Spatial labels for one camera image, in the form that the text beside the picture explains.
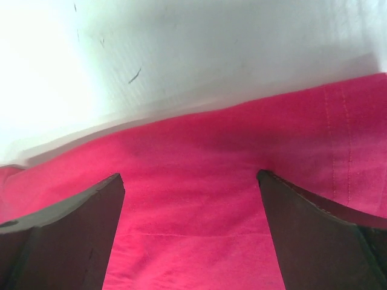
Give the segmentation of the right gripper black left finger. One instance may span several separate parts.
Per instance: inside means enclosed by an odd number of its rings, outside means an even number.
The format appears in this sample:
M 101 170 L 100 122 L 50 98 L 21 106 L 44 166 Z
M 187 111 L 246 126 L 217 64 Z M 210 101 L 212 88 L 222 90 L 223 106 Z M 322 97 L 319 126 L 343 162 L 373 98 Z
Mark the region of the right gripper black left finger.
M 116 173 L 1 224 L 1 289 L 102 289 L 125 189 Z

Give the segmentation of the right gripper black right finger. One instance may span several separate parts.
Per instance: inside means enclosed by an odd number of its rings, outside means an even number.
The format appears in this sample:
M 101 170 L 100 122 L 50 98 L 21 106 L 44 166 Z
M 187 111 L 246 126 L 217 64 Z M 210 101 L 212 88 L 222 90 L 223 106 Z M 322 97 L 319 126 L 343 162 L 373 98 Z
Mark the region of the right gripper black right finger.
M 286 289 L 386 289 L 386 219 L 257 174 Z

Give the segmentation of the pink t shirt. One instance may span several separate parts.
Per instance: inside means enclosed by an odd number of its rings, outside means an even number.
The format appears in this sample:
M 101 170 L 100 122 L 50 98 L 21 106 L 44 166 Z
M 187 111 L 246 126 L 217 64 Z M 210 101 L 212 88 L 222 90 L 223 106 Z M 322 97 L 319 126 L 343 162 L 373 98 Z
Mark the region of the pink t shirt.
M 386 74 L 122 130 L 30 169 L 1 169 L 1 221 L 119 173 L 105 289 L 283 289 L 261 169 L 386 216 Z

